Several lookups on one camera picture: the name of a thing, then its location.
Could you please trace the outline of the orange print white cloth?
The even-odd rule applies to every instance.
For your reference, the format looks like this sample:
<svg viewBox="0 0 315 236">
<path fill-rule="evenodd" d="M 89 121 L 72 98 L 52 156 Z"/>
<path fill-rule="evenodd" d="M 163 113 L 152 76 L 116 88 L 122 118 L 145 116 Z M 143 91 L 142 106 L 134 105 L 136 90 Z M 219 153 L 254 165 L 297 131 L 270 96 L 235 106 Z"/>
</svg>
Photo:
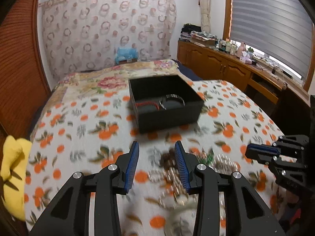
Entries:
<svg viewBox="0 0 315 236">
<path fill-rule="evenodd" d="M 159 169 L 161 155 L 177 141 L 184 149 L 212 148 L 214 158 L 230 161 L 280 218 L 288 203 L 286 190 L 275 183 L 266 165 L 245 157 L 250 143 L 271 145 L 278 126 L 240 89 L 226 81 L 192 82 L 205 101 L 193 125 L 140 134 L 128 89 L 58 104 L 36 126 L 25 185 L 25 218 L 31 229 L 49 202 L 76 171 L 93 174 L 116 162 L 139 142 L 140 154 L 132 189 L 118 196 L 124 235 L 164 235 L 170 211 L 158 205 L 171 185 L 152 182 L 148 174 Z"/>
</svg>

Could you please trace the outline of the wooden sideboard cabinet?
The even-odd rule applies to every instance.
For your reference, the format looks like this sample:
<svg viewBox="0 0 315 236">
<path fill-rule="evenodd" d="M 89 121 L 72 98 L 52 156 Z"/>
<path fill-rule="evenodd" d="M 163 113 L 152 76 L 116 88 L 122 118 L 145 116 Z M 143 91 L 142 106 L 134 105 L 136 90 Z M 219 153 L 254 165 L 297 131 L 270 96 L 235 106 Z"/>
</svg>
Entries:
<svg viewBox="0 0 315 236">
<path fill-rule="evenodd" d="M 224 52 L 185 41 L 178 41 L 177 60 L 204 80 L 230 82 L 269 115 L 281 109 L 302 112 L 310 108 L 309 98 L 288 80 L 271 74 L 269 67 L 248 65 Z"/>
</svg>

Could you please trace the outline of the bottles on sideboard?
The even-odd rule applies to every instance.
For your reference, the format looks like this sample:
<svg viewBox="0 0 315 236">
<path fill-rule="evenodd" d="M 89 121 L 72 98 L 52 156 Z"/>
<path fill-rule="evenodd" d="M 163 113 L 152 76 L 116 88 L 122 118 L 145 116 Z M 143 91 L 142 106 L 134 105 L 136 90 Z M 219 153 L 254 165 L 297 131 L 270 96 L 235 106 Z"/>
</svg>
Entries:
<svg viewBox="0 0 315 236">
<path fill-rule="evenodd" d="M 219 40 L 218 49 L 230 55 L 236 55 L 237 45 L 230 41 Z"/>
</svg>

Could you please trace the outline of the pink figurine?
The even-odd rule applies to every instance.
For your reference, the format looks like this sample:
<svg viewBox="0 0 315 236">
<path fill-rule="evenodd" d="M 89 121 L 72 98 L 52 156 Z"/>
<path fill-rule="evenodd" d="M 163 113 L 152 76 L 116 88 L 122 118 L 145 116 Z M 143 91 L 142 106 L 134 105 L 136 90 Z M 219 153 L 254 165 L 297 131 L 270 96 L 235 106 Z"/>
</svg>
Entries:
<svg viewBox="0 0 315 236">
<path fill-rule="evenodd" d="M 237 58 L 243 57 L 243 52 L 245 52 L 245 51 L 246 51 L 246 44 L 242 41 L 240 46 L 237 49 L 236 57 Z"/>
</svg>

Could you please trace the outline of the dark blue bed sheet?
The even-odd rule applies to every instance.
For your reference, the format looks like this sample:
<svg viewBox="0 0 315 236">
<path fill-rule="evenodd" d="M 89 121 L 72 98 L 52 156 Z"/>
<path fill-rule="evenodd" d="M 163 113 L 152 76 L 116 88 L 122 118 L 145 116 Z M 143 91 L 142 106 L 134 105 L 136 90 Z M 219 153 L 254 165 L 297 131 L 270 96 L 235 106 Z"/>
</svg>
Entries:
<svg viewBox="0 0 315 236">
<path fill-rule="evenodd" d="M 197 76 L 190 68 L 187 68 L 187 67 L 183 66 L 180 61 L 178 61 L 178 60 L 173 60 L 173 61 L 178 66 L 178 70 L 184 76 L 186 76 L 188 79 L 190 79 L 191 81 L 200 81 L 200 80 L 202 80 L 202 78 Z"/>
</svg>

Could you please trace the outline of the black square jewelry box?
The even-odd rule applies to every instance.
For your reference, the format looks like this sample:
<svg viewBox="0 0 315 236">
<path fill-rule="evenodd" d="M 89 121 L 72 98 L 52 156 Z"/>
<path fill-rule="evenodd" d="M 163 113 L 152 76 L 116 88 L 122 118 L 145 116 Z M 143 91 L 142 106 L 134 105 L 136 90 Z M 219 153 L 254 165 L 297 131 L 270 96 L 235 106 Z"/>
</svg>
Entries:
<svg viewBox="0 0 315 236">
<path fill-rule="evenodd" d="M 131 104 L 140 133 L 193 124 L 204 100 L 180 76 L 129 80 Z"/>
</svg>

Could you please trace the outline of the grey window blind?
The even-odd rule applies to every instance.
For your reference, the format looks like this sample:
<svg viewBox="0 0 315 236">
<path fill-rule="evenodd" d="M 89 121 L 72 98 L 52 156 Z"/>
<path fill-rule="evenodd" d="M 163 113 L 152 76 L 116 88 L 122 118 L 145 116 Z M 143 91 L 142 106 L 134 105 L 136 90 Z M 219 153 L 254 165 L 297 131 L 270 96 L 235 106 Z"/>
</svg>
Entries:
<svg viewBox="0 0 315 236">
<path fill-rule="evenodd" d="M 312 53 L 312 21 L 299 0 L 232 0 L 230 38 L 245 42 L 305 78 Z"/>
</svg>

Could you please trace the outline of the blue plush toy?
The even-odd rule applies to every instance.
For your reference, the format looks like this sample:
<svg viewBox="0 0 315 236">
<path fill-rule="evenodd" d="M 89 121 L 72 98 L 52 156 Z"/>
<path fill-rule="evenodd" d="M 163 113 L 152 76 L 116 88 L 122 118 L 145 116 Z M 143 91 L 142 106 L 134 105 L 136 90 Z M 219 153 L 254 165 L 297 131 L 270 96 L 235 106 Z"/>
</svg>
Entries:
<svg viewBox="0 0 315 236">
<path fill-rule="evenodd" d="M 118 48 L 115 56 L 115 63 L 118 65 L 119 61 L 127 59 L 138 59 L 139 54 L 135 48 Z"/>
</svg>

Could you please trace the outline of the brown louvered wardrobe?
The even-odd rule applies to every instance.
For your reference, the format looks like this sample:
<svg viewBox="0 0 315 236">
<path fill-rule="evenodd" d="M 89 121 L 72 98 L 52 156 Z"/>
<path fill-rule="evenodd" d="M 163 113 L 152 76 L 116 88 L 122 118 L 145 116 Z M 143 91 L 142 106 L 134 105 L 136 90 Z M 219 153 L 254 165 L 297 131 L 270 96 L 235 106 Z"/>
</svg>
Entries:
<svg viewBox="0 0 315 236">
<path fill-rule="evenodd" d="M 38 0 L 1 0 L 1 138 L 28 137 L 51 90 L 42 65 Z"/>
</svg>

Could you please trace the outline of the beige side curtain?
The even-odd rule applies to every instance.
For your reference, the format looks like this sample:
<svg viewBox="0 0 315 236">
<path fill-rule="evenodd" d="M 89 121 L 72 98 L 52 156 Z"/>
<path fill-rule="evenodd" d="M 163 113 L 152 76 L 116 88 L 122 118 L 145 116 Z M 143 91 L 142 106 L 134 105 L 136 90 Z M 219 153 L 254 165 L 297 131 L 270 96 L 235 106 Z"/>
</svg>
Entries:
<svg viewBox="0 0 315 236">
<path fill-rule="evenodd" d="M 199 0 L 201 11 L 201 30 L 210 33 L 211 0 Z"/>
</svg>

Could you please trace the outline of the green jade bangle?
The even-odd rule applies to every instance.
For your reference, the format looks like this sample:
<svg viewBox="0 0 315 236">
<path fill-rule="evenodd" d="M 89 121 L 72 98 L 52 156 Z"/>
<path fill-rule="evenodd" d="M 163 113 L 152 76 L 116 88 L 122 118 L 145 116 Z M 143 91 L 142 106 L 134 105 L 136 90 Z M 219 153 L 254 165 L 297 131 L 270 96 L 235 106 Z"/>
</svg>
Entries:
<svg viewBox="0 0 315 236">
<path fill-rule="evenodd" d="M 192 199 L 169 213 L 164 225 L 164 235 L 193 235 L 197 202 Z"/>
</svg>

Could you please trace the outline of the stack of folded clothes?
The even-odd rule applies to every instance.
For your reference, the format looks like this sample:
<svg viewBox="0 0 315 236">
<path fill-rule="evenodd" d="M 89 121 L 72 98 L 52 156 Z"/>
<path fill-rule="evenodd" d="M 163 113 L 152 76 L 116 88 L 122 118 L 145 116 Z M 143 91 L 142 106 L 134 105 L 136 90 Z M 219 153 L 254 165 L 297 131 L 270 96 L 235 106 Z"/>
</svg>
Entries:
<svg viewBox="0 0 315 236">
<path fill-rule="evenodd" d="M 190 23 L 184 24 L 181 29 L 180 41 L 190 42 L 201 47 L 215 47 L 218 43 L 218 38 L 206 31 L 201 31 L 200 26 Z"/>
</svg>

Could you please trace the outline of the pink tissue box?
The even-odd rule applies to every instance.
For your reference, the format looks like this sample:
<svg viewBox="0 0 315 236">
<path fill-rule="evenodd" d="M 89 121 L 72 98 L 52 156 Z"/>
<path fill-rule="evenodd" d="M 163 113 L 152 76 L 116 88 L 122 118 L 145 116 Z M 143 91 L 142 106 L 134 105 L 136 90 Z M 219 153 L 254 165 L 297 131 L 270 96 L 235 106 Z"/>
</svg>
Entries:
<svg viewBox="0 0 315 236">
<path fill-rule="evenodd" d="M 251 65 L 253 62 L 252 57 L 253 57 L 252 52 L 242 51 L 241 56 L 240 56 L 240 61 L 245 63 L 245 64 Z"/>
</svg>

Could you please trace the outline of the pink circle pattern curtain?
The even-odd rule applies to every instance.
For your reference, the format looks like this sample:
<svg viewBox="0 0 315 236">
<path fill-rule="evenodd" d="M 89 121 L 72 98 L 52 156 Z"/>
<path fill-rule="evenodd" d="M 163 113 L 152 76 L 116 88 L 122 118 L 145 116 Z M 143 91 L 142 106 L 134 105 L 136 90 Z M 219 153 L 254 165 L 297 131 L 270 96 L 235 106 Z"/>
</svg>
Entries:
<svg viewBox="0 0 315 236">
<path fill-rule="evenodd" d="M 117 49 L 135 48 L 140 61 L 170 58 L 175 0 L 48 0 L 42 37 L 55 80 L 116 65 Z"/>
</svg>

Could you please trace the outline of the green gem jewelry piece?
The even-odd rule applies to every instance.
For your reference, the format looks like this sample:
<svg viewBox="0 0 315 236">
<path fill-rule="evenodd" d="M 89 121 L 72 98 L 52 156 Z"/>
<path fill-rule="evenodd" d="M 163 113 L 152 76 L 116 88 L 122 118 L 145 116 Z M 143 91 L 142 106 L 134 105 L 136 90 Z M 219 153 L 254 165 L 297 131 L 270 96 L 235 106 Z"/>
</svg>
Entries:
<svg viewBox="0 0 315 236">
<path fill-rule="evenodd" d="M 212 147 L 206 152 L 204 149 L 201 151 L 197 147 L 192 147 L 189 152 L 197 157 L 197 160 L 201 164 L 210 166 L 214 161 L 214 152 Z"/>
</svg>

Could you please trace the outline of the yellow plush toy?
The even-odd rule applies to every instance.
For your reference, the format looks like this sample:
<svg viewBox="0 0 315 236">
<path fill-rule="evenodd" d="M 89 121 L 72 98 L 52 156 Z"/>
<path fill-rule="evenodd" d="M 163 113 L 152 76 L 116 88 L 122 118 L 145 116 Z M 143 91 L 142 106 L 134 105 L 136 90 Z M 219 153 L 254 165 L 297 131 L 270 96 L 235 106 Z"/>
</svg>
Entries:
<svg viewBox="0 0 315 236">
<path fill-rule="evenodd" d="M 1 203 L 11 216 L 25 221 L 24 188 L 32 142 L 9 135 L 3 144 L 1 163 Z"/>
</svg>

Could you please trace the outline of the floral bed quilt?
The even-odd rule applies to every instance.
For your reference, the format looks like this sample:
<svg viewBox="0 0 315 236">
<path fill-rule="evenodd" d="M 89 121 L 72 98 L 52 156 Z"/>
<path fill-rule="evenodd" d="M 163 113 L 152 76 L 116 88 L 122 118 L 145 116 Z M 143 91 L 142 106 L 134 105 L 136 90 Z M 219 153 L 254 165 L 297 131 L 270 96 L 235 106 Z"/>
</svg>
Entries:
<svg viewBox="0 0 315 236">
<path fill-rule="evenodd" d="M 135 62 L 116 65 L 90 73 L 71 73 L 54 87 L 45 105 L 36 111 L 42 117 L 52 107 L 89 96 L 118 92 L 128 88 L 128 81 L 134 78 L 178 75 L 189 85 L 192 80 L 179 71 L 179 63 L 171 59 L 149 62 Z"/>
</svg>

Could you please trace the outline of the small cardboard box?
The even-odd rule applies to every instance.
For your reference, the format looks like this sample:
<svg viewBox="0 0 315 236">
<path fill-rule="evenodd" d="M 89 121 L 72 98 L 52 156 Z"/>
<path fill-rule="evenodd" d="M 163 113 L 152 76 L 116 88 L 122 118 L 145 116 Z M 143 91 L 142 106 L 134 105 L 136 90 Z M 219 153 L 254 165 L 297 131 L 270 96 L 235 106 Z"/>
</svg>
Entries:
<svg viewBox="0 0 315 236">
<path fill-rule="evenodd" d="M 119 61 L 119 65 L 127 64 L 127 63 L 135 63 L 138 59 L 127 59 L 127 60 L 121 60 Z"/>
</svg>

